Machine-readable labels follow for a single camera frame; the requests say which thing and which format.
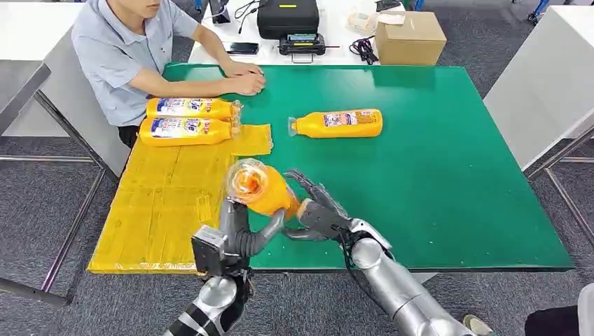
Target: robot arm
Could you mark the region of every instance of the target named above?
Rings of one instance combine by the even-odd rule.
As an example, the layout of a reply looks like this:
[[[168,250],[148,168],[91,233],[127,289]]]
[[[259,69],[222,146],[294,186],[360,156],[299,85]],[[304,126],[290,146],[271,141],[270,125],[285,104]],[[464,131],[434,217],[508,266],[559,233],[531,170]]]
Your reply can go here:
[[[164,336],[221,336],[233,328],[253,295],[249,258],[283,229],[285,213],[276,211],[262,230],[251,232],[244,204],[221,203],[219,228],[203,225],[192,236],[196,269],[207,281]]]
[[[291,174],[299,176],[301,181],[297,179],[297,182],[302,186],[305,184],[309,192],[311,181],[297,171]],[[297,212],[299,221],[308,230],[340,244],[349,272],[352,274],[351,263],[354,263],[365,274],[377,298],[359,284],[361,289],[386,312],[401,333],[407,336],[475,336],[449,315],[403,265],[395,261],[389,252],[392,246],[373,226],[362,219],[348,218],[344,210],[342,213],[334,210],[343,209],[340,205],[334,206],[334,209],[323,206],[338,204],[327,192],[324,194],[320,196],[319,192],[310,192],[314,200],[303,201]]]

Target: short sleeve shirt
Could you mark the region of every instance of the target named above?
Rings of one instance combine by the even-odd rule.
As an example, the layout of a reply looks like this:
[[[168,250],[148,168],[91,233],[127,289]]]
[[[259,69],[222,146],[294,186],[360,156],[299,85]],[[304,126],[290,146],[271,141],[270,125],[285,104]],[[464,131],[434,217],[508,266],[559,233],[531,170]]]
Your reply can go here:
[[[87,0],[72,29],[72,43],[107,121],[139,125],[148,94],[128,83],[147,68],[162,74],[171,61],[173,35],[191,37],[198,23],[171,0],[146,19],[146,35],[129,30],[106,0]]]

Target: man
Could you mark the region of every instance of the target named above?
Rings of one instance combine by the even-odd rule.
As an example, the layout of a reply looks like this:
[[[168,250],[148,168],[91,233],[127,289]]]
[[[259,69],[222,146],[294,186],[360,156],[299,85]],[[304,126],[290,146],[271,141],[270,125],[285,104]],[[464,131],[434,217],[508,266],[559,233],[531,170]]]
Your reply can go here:
[[[201,43],[227,78],[169,82],[173,35]],[[256,95],[264,88],[256,65],[234,62],[212,31],[171,0],[88,0],[72,29],[74,50],[107,120],[128,147],[136,141],[148,96]]]

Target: brown box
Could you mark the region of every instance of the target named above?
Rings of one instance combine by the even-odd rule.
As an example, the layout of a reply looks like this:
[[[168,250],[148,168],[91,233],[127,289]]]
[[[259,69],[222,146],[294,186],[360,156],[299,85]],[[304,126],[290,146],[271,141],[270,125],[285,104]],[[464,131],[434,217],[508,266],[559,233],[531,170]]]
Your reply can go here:
[[[403,12],[403,24],[379,22],[375,44],[381,64],[435,65],[446,36],[431,12]]]

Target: orange bottle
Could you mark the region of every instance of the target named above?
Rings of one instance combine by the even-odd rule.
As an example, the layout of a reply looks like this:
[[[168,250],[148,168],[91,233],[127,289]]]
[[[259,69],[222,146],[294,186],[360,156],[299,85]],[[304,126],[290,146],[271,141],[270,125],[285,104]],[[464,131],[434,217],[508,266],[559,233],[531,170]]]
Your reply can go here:
[[[147,118],[139,136],[148,146],[212,145],[239,134],[241,124],[207,118]]]
[[[289,118],[289,135],[310,138],[376,137],[382,132],[382,113],[376,108],[313,112],[302,118]]]
[[[243,159],[227,173],[227,194],[259,214],[271,216],[285,208],[285,220],[294,216],[299,201],[282,175],[271,166],[255,159]]]
[[[225,121],[241,118],[239,100],[219,98],[152,98],[146,103],[146,117],[196,117]]]

